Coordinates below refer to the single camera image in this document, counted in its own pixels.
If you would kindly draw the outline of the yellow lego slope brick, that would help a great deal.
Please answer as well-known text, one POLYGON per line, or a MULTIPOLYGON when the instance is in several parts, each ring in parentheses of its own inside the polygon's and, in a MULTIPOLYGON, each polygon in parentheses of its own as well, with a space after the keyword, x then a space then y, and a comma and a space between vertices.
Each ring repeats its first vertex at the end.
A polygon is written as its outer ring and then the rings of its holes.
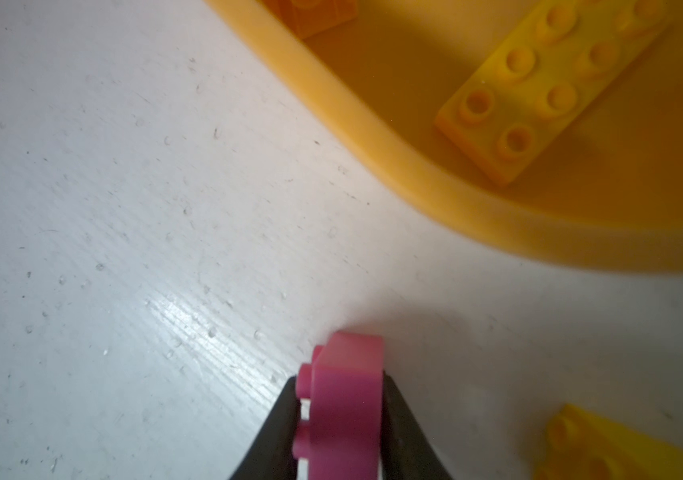
POLYGON ((325 32, 359 16, 357 0, 263 0, 261 4, 299 39, 325 32))

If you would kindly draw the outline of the yellow long lego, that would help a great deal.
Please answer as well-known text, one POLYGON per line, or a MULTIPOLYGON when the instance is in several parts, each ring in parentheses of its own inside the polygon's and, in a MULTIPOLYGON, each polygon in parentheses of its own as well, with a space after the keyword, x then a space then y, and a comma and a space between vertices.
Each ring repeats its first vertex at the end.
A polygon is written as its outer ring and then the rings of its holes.
POLYGON ((668 25, 664 1, 543 1, 447 100, 435 126, 505 186, 668 25))

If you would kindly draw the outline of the yellow lego large slope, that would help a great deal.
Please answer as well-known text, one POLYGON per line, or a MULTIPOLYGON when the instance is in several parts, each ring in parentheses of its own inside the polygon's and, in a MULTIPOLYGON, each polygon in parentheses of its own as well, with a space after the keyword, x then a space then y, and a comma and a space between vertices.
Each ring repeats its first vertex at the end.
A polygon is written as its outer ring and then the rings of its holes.
POLYGON ((683 449, 571 404, 545 439, 535 479, 683 479, 683 449))

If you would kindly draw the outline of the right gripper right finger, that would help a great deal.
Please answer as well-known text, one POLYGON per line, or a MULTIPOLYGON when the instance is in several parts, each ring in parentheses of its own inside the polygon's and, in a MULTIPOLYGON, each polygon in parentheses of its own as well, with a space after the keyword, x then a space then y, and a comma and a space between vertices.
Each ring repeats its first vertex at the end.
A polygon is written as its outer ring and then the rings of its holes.
POLYGON ((401 390, 389 374, 383 375, 381 464, 385 479, 453 478, 439 460, 401 390))

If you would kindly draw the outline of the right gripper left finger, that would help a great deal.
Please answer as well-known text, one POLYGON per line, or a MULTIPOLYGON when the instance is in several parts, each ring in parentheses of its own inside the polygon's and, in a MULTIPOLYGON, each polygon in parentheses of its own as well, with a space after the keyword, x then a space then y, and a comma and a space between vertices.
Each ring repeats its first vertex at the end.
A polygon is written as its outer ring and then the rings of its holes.
POLYGON ((300 420, 296 377, 289 377, 231 480, 295 480, 298 461, 292 453, 300 420))

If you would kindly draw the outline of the pink lego brick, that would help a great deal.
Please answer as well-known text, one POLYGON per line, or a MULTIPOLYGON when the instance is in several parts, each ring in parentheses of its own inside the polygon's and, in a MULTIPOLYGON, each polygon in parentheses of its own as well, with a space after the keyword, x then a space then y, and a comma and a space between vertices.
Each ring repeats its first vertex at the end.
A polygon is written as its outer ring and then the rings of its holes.
POLYGON ((297 423, 292 455, 309 479, 379 477, 383 360, 379 336, 335 332, 302 364, 295 395, 309 402, 297 423))

